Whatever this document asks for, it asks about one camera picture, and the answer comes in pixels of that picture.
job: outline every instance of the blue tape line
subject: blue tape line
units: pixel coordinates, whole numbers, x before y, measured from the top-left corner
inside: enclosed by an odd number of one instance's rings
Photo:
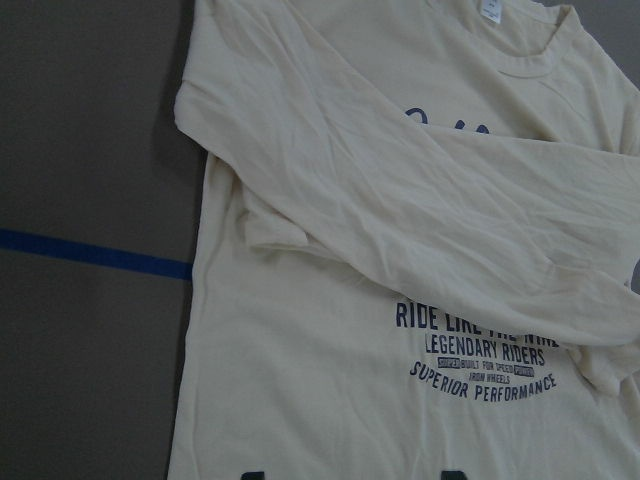
[[[0,248],[191,281],[190,263],[1,228]]]

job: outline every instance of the shirt tag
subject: shirt tag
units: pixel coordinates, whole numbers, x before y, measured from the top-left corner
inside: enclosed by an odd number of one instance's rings
[[[483,17],[500,23],[500,19],[502,18],[502,0],[482,0],[480,13]]]

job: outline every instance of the cream t-shirt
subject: cream t-shirt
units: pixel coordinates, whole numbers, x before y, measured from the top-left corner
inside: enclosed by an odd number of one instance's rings
[[[170,478],[637,478],[638,92],[478,6],[197,3]]]

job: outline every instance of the fabric fold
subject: fabric fold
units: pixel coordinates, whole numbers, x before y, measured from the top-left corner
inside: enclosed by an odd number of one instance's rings
[[[311,238],[409,298],[580,346],[608,393],[638,368],[640,159],[416,124],[281,0],[197,4],[175,114],[254,196],[255,245]]]

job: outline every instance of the crew neck collar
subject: crew neck collar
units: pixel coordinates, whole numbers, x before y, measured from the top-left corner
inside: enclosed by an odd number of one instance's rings
[[[484,54],[490,58],[498,71],[514,77],[539,77],[549,74],[571,48],[574,38],[583,31],[578,13],[571,5],[545,7],[530,0],[503,0],[507,8],[518,10],[538,21],[557,25],[551,40],[541,53],[521,57],[512,56],[498,50],[464,28],[455,18],[444,11],[442,3],[445,1],[450,0],[426,0],[427,4],[434,9],[437,15],[442,17],[443,21],[458,29],[461,34],[468,36],[469,41],[475,45],[482,44]],[[475,6],[471,6],[475,3],[470,1],[469,8],[475,8]]]

